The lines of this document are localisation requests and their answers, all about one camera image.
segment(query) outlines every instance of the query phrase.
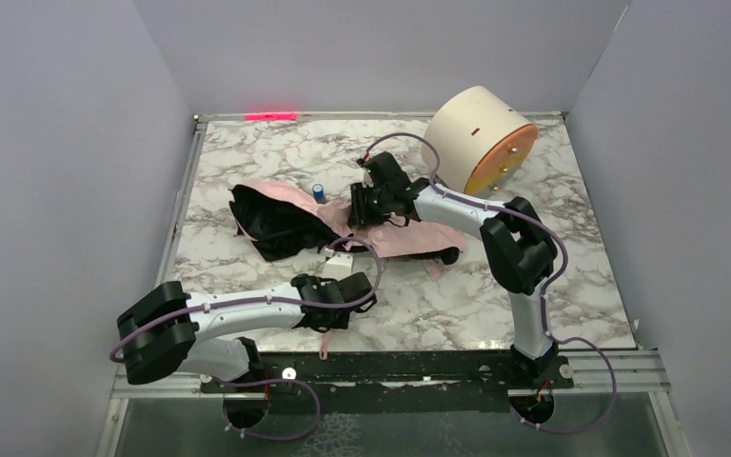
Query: white marble surface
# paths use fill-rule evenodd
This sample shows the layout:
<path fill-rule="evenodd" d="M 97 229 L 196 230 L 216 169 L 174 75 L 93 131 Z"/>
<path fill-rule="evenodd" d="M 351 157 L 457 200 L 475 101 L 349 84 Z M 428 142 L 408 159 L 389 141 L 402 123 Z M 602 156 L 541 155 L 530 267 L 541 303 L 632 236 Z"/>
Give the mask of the white marble surface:
<path fill-rule="evenodd" d="M 570 264 L 549 290 L 550 319 L 559 337 L 580 335 L 603 348 L 632 348 L 601 235 L 561 118 L 532 119 L 540 136 L 523 165 L 495 193 L 528 199 L 565 240 Z M 188 203 L 173 277 L 186 290 L 225 293 L 268 288 L 298 273 L 320 272 L 322 259 L 305 251 L 265 262 L 236 227 L 229 188 L 246 179 L 285 179 L 309 190 L 321 183 L 328 198 L 348 198 L 362 179 L 354 159 L 374 139 L 393 131 L 424 134 L 423 120 L 313 120 L 278 123 L 211 122 Z M 411 179 L 427 174 L 419 144 L 383 142 Z M 373 266 L 358 257 L 356 269 Z M 348 330 L 334 330 L 329 350 L 509 348 L 514 328 L 508 296 L 493 280 L 483 245 L 467 237 L 459 261 L 432 281 L 424 261 L 387 260 L 379 303 L 352 314 Z M 321 335 L 301 329 L 246 333 L 260 350 L 318 350 Z"/>

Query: pink cloth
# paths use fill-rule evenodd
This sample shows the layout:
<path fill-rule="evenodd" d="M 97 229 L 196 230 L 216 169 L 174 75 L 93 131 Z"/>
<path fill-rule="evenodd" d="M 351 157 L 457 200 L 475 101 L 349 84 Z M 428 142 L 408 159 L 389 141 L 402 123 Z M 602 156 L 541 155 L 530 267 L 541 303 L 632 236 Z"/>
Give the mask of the pink cloth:
<path fill-rule="evenodd" d="M 354 236 L 373 246 L 380 257 L 436 252 L 447 248 L 458 248 L 463 252 L 466 248 L 466 240 L 461 233 L 432 222 L 410 221 L 407 227 L 383 224 L 366 229 L 352 229 L 347 224 L 351 207 L 348 202 L 332 200 L 319 204 L 311 195 L 287 181 L 250 181 L 243 183 L 243 186 L 274 200 L 289 202 L 315 215 L 340 236 L 354 233 Z M 399 225 L 404 221 L 404 218 L 395 219 Z"/>

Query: blue can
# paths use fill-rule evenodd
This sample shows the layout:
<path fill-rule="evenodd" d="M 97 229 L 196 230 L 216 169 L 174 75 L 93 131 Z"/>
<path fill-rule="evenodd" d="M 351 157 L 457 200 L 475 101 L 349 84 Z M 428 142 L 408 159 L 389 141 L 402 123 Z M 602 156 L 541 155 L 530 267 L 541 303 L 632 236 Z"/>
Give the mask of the blue can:
<path fill-rule="evenodd" d="M 312 186 L 312 197 L 318 203 L 326 203 L 326 196 L 324 195 L 324 187 L 320 184 Z"/>

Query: blue cap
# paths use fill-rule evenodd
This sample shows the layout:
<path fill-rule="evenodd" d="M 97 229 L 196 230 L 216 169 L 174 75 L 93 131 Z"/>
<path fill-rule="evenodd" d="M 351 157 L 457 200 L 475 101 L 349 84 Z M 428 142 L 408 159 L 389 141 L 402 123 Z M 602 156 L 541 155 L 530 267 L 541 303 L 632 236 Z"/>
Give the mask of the blue cap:
<path fill-rule="evenodd" d="M 324 187 L 320 184 L 312 186 L 312 197 L 314 197 L 315 200 L 322 200 L 324 198 Z"/>

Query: cylindrical container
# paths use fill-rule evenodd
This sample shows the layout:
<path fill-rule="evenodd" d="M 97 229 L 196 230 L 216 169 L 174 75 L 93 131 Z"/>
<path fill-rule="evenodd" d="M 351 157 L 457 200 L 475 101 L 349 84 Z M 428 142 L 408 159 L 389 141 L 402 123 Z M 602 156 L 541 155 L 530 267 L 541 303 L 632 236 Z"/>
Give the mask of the cylindrical container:
<path fill-rule="evenodd" d="M 441 155 L 438 176 L 453 190 L 475 195 L 518 167 L 537 128 L 483 86 L 464 90 L 436 112 L 425 139 Z M 433 152 L 422 145 L 430 169 Z"/>
<path fill-rule="evenodd" d="M 312 197 L 317 203 L 326 203 L 326 196 L 324 195 L 324 187 L 320 184 L 312 186 Z"/>

